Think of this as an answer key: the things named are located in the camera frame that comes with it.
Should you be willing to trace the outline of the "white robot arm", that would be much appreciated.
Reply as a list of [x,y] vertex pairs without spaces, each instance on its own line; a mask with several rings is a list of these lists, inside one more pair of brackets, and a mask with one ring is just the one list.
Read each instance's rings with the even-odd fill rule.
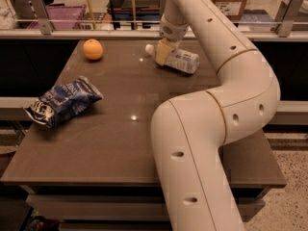
[[172,231],[244,231],[218,150],[270,122],[279,83],[262,53],[211,0],[167,0],[157,64],[167,61],[188,30],[220,84],[169,99],[151,120]]

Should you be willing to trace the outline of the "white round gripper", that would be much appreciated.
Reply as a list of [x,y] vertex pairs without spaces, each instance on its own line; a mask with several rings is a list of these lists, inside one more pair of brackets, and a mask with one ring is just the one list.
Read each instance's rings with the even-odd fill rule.
[[173,50],[173,42],[182,40],[189,25],[182,14],[164,13],[160,20],[160,34],[163,39],[158,41],[156,63],[164,65]]

